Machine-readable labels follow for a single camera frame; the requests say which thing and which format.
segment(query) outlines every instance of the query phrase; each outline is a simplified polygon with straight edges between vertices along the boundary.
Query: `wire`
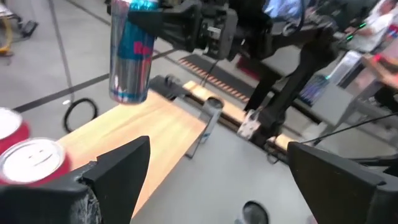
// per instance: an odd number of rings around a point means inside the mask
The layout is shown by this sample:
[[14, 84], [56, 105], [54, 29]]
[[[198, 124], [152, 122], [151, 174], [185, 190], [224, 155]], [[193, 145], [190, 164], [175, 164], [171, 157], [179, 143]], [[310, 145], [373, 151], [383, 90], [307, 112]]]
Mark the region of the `wire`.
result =
[[352, 126], [350, 126], [350, 127], [343, 128], [343, 129], [338, 130], [338, 131], [335, 131], [335, 132], [333, 132], [333, 133], [326, 134], [326, 135], [324, 135], [324, 136], [320, 136], [320, 137], [317, 137], [317, 138], [315, 138], [315, 139], [311, 139], [311, 140], [304, 141], [304, 142], [301, 142], [301, 143], [302, 143], [302, 144], [306, 144], [306, 143], [310, 143], [310, 142], [321, 141], [321, 140], [324, 140], [325, 138], [330, 137], [330, 136], [332, 136], [332, 135], [335, 135], [335, 134], [338, 134], [338, 133], [342, 133], [343, 131], [347, 131], [347, 130], [350, 130], [350, 129], [353, 129], [353, 128], [357, 128], [357, 127], [362, 126], [362, 125], [364, 125], [364, 124], [368, 124], [368, 123], [371, 123], [371, 122], [374, 122], [374, 121], [378, 121], [378, 120], [380, 120], [380, 119], [388, 118], [388, 117], [391, 117], [391, 116], [394, 116], [394, 115], [398, 115], [398, 112], [391, 113], [391, 114], [389, 114], [389, 115], [381, 116], [381, 117], [378, 117], [378, 118], [369, 119], [369, 120], [367, 120], [367, 121], [363, 121], [363, 122], [360, 122], [360, 123], [358, 123], [358, 124], [352, 125]]
[[58, 24], [58, 20], [57, 20], [57, 15], [55, 13], [55, 6], [54, 6], [53, 0], [49, 0], [49, 6], [50, 6], [52, 24], [53, 24], [53, 27], [55, 30], [55, 36], [57, 37], [58, 49], [60, 50], [62, 63], [63, 63], [63, 69], [64, 69], [65, 76], [67, 79], [68, 91], [70, 93], [70, 105], [69, 105], [69, 108], [67, 109], [67, 112], [65, 113], [65, 115], [63, 117], [63, 128], [67, 133], [70, 133], [73, 130], [69, 127], [68, 119], [69, 119], [69, 116], [70, 116], [72, 110], [77, 105], [79, 105], [80, 103], [88, 103], [91, 105], [91, 107], [93, 108], [93, 117], [91, 120], [95, 119], [98, 116], [98, 107], [94, 103], [94, 101], [89, 98], [82, 98], [78, 101], [75, 101], [75, 91], [73, 89], [72, 76], [70, 75], [67, 54], [65, 51], [64, 44], [62, 42], [62, 36], [61, 36], [61, 32], [60, 32], [60, 28], [59, 28], [59, 24]]
[[[276, 145], [276, 139], [277, 139], [277, 138], [278, 138], [277, 136], [274, 136], [274, 140], [272, 141], [272, 146], [275, 146], [275, 145]], [[272, 146], [270, 146], [269, 143], [266, 142], [266, 144], [264, 145], [264, 149], [265, 149], [266, 152], [267, 152], [267, 161], [268, 161], [270, 164], [274, 165], [274, 164], [277, 164], [277, 162], [279, 162], [280, 159], [279, 159], [277, 156], [275, 156], [275, 155], [272, 154], [273, 152], [275, 152], [275, 151], [273, 150]]]
[[213, 69], [216, 67], [217, 62], [219, 62], [219, 60], [217, 60], [217, 61], [215, 61], [215, 62], [213, 63], [213, 65], [210, 67], [210, 69], [209, 69], [209, 71], [207, 72], [207, 74], [206, 74], [206, 75], [202, 78], [202, 80], [200, 81], [200, 85], [201, 85], [202, 87], [205, 87], [206, 82], [207, 82], [207, 79], [208, 79], [208, 77], [210, 76], [210, 74], [211, 74], [211, 72], [213, 71]]
[[2, 22], [6, 28], [6, 44], [0, 47], [0, 54], [6, 54], [10, 51], [11, 43], [12, 43], [12, 29], [11, 25], [5, 17], [2, 18]]

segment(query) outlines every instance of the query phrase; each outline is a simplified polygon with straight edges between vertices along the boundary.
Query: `wooden table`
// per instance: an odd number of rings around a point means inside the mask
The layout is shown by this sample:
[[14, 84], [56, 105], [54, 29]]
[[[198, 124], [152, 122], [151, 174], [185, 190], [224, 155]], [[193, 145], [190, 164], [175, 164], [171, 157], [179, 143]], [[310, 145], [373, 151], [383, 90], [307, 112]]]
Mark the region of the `wooden table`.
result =
[[149, 168], [134, 216], [204, 129], [196, 117], [150, 91], [145, 102], [116, 106], [58, 142], [76, 169], [140, 136], [149, 136]]
[[[201, 99], [202, 101], [206, 101], [207, 98], [209, 98], [211, 96], [215, 96], [219, 99], [222, 99], [222, 97], [218, 96], [217, 94], [213, 93], [210, 90], [207, 90], [206, 88], [202, 87], [201, 85], [199, 85], [193, 81], [187, 82], [186, 84], [184, 84], [183, 87], [186, 90], [190, 91], [191, 94], [193, 94], [195, 97]], [[237, 106], [233, 105], [232, 103], [230, 103], [226, 100], [223, 100], [223, 101], [224, 101], [223, 114], [225, 114], [229, 118], [233, 119], [237, 123], [242, 124], [242, 122], [244, 121], [245, 112], [241, 108], [238, 108]], [[286, 151], [287, 145], [291, 141], [296, 141], [296, 140], [291, 139], [284, 134], [281, 134], [276, 139], [275, 144], [279, 148]]]

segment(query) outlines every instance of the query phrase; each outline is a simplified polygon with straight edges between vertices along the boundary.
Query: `person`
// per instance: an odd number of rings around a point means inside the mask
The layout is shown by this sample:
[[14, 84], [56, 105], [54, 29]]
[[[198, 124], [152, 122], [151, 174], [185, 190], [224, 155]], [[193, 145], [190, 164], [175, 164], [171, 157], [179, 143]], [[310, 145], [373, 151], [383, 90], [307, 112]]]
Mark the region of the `person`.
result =
[[308, 12], [317, 5], [317, 0], [304, 0], [304, 9], [301, 0], [270, 0], [264, 5], [263, 11], [273, 18], [274, 22], [285, 20], [299, 20], [303, 11]]
[[373, 60], [373, 62], [378, 62], [378, 66], [382, 66], [382, 70], [385, 70], [384, 73], [386, 73], [381, 77], [379, 75], [379, 79], [384, 86], [376, 92], [374, 99], [381, 106], [388, 108], [391, 112], [398, 113], [398, 102], [396, 102], [394, 97], [398, 90], [398, 60], [394, 58], [381, 57], [378, 60]]
[[353, 34], [348, 47], [359, 52], [372, 52], [382, 41], [394, 20], [397, 0], [384, 0], [377, 10], [371, 11], [362, 29], [348, 27], [345, 32]]

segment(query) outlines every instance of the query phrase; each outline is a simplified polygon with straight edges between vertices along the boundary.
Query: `concrete floor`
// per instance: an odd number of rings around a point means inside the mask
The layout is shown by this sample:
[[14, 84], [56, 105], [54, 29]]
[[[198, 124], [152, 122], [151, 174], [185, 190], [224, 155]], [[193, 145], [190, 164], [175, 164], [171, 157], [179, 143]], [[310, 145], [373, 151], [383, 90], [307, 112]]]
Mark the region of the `concrete floor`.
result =
[[[47, 0], [36, 0], [31, 5], [27, 2], [15, 0], [11, 1], [10, 6], [40, 25], [30, 40], [12, 46], [15, 56], [9, 66], [0, 59], [0, 106], [16, 108], [36, 101], [23, 112], [23, 117], [31, 125], [33, 137], [58, 139], [65, 135], [61, 120], [67, 109], [63, 102], [69, 99], [67, 95], [57, 93], [67, 88], [62, 61]], [[86, 0], [79, 4], [109, 22], [102, 2]], [[108, 73], [109, 25], [66, 0], [55, 1], [55, 7], [73, 84], [78, 85]], [[158, 39], [155, 49], [162, 53], [172, 47]], [[176, 64], [186, 55], [188, 53], [176, 51], [154, 60], [151, 76], [172, 73], [182, 82], [198, 81], [197, 77]], [[220, 65], [251, 85], [256, 84], [254, 80], [242, 77], [229, 62], [221, 62]], [[211, 86], [208, 88], [243, 107], [240, 102]], [[56, 96], [55, 100], [43, 104], [43, 98], [49, 95]], [[107, 80], [77, 91], [76, 98], [82, 97], [94, 99], [100, 113], [116, 105], [108, 97]], [[179, 101], [176, 103], [190, 113], [198, 114], [195, 108]], [[90, 108], [81, 105], [71, 115], [71, 126], [77, 128], [88, 122], [90, 115]], [[309, 123], [295, 110], [288, 110], [287, 124], [290, 127], [300, 132]], [[333, 136], [325, 142], [332, 151], [342, 156], [374, 156], [392, 152], [388, 146], [356, 130]], [[286, 165], [270, 165], [266, 155], [252, 144], [237, 138], [235, 133], [224, 127], [216, 126], [195, 158], [191, 161], [183, 158], [178, 163], [132, 223], [233, 223], [248, 200], [257, 200], [266, 206], [271, 224], [306, 223], [311, 214]]]

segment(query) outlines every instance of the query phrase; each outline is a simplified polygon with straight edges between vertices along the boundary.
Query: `coiled cable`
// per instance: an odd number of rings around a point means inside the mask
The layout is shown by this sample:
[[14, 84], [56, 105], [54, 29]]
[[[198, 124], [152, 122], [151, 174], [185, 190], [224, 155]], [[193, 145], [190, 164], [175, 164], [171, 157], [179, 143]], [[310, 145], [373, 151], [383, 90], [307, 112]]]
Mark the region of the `coiled cable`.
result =
[[50, 6], [50, 13], [51, 13], [51, 18], [52, 18], [52, 24], [54, 26], [55, 30], [55, 36], [57, 37], [57, 42], [58, 42], [58, 48], [60, 50], [61, 58], [62, 58], [62, 63], [63, 63], [63, 69], [65, 72], [65, 76], [67, 78], [67, 85], [68, 85], [68, 90], [70, 92], [70, 104], [67, 109], [67, 112], [63, 116], [63, 128], [67, 133], [72, 132], [73, 130], [69, 127], [68, 120], [69, 116], [72, 113], [73, 109], [76, 108], [77, 105], [80, 103], [88, 103], [92, 109], [93, 109], [93, 117], [91, 120], [95, 119], [98, 116], [98, 107], [95, 104], [95, 102], [92, 99], [89, 98], [82, 98], [80, 100], [75, 101], [75, 90], [73, 89], [72, 85], [72, 76], [70, 75], [70, 69], [69, 69], [69, 64], [68, 64], [68, 59], [67, 55], [65, 52], [65, 47], [62, 42], [62, 36], [57, 20], [57, 15], [55, 13], [55, 7], [54, 7], [54, 2], [53, 0], [49, 0], [49, 6]]

